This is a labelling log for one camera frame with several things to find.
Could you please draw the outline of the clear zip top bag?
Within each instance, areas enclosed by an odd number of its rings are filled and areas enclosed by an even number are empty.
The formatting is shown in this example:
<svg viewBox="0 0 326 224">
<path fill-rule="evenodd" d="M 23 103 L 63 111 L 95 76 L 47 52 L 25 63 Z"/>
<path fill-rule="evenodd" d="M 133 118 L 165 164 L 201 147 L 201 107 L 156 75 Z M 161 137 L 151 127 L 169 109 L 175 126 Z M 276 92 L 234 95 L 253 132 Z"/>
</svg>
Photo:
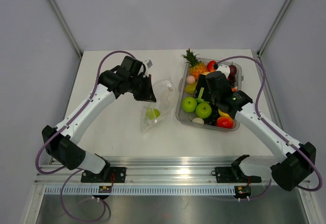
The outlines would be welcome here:
<svg viewBox="0 0 326 224">
<path fill-rule="evenodd" d="M 163 121 L 168 113 L 172 111 L 176 102 L 177 89 L 170 78 L 156 82 L 153 85 L 153 91 L 157 102 L 144 102 L 141 109 L 140 133 L 142 135 Z M 155 108 L 160 111 L 158 119 L 149 120 L 146 118 L 146 110 L 148 108 Z"/>
</svg>

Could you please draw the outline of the green toy pear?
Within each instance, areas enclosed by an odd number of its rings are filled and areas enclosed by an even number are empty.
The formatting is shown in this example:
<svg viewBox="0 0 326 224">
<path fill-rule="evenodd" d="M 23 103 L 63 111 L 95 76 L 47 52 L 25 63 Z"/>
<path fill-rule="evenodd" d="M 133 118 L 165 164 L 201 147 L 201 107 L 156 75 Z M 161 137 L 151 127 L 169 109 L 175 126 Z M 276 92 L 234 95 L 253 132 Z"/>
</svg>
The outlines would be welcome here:
<svg viewBox="0 0 326 224">
<path fill-rule="evenodd" d="M 158 119 L 159 116 L 160 116 L 160 111 L 155 108 L 148 108 L 146 110 L 146 118 L 149 120 Z"/>
</svg>

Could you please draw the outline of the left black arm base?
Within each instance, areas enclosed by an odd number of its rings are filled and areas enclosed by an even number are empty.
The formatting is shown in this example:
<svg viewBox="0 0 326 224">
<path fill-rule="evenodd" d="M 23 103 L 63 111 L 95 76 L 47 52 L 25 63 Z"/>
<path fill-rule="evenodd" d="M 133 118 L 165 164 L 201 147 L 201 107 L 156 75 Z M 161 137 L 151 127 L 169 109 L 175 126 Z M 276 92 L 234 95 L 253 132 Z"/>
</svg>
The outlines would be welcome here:
<svg viewBox="0 0 326 224">
<path fill-rule="evenodd" d="M 85 170 L 81 175 L 81 183 L 124 183 L 125 178 L 125 167 L 110 166 L 99 174 Z"/>
</svg>

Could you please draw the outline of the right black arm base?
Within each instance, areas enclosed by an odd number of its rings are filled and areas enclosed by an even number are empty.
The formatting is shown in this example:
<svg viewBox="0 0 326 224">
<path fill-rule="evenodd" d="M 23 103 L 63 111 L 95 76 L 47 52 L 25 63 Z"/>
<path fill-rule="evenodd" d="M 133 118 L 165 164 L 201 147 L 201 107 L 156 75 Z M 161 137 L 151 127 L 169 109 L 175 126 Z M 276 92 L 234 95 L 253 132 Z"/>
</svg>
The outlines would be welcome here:
<svg viewBox="0 0 326 224">
<path fill-rule="evenodd" d="M 262 179 L 258 176 L 246 176 L 240 169 L 240 163 L 248 158 L 249 155 L 243 155 L 235 159 L 229 166 L 217 166 L 211 171 L 215 176 L 217 183 L 261 183 Z"/>
</svg>

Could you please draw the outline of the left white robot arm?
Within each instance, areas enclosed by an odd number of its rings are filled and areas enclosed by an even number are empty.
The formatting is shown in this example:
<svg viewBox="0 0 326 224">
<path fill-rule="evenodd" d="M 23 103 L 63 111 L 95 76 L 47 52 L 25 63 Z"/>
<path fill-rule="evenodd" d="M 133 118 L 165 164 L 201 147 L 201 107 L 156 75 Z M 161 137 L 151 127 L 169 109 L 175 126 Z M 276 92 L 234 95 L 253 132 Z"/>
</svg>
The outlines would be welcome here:
<svg viewBox="0 0 326 224">
<path fill-rule="evenodd" d="M 105 182 L 110 177 L 110 163 L 80 148 L 78 143 L 101 112 L 121 95 L 131 93 L 136 101 L 156 102 L 148 73 L 151 67 L 151 60 L 142 62 L 125 52 L 121 65 L 98 70 L 94 88 L 86 99 L 55 127 L 43 128 L 42 150 L 63 167 L 88 171 L 98 182 Z"/>
</svg>

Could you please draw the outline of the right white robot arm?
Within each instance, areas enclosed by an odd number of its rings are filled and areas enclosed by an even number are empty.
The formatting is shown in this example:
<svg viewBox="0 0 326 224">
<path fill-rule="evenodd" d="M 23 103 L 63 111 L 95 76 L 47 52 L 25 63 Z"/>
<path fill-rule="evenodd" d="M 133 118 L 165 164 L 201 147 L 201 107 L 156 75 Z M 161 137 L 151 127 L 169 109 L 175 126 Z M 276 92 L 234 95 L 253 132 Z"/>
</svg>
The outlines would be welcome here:
<svg viewBox="0 0 326 224">
<path fill-rule="evenodd" d="M 316 148 L 310 142 L 299 142 L 266 118 L 245 92 L 232 91 L 225 74 L 216 71 L 200 75 L 198 87 L 204 90 L 201 98 L 244 125 L 274 156 L 272 162 L 252 162 L 248 155 L 243 155 L 233 162 L 234 180 L 243 181 L 251 176 L 273 179 L 282 189 L 291 191 L 312 173 L 320 176 L 315 166 Z"/>
</svg>

